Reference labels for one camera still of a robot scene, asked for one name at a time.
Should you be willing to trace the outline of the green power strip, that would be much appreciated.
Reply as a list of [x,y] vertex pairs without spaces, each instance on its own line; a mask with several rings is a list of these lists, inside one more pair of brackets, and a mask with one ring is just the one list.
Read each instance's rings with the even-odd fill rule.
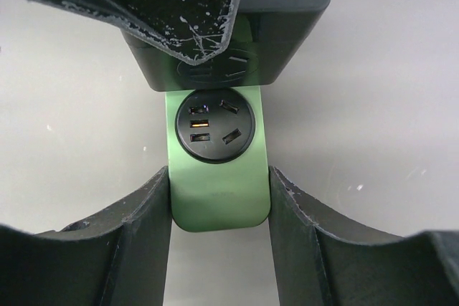
[[166,93],[172,216],[185,231],[257,226],[270,211],[258,86]]

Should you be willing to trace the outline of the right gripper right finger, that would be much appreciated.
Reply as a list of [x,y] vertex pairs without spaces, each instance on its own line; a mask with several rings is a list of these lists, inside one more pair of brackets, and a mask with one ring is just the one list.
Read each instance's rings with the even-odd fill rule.
[[268,217],[282,305],[456,305],[458,233],[397,236],[335,211],[270,168]]

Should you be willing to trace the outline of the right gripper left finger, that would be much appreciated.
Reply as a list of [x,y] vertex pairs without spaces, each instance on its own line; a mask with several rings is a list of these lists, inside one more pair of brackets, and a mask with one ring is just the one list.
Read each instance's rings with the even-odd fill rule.
[[59,231],[1,227],[3,305],[162,305],[171,238],[169,176]]

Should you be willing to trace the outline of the black plug adapter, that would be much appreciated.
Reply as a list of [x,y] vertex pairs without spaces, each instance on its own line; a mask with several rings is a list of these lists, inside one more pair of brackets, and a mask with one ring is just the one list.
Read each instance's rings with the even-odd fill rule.
[[128,33],[123,38],[155,91],[269,85],[284,70],[330,0],[241,0],[228,48],[191,66]]

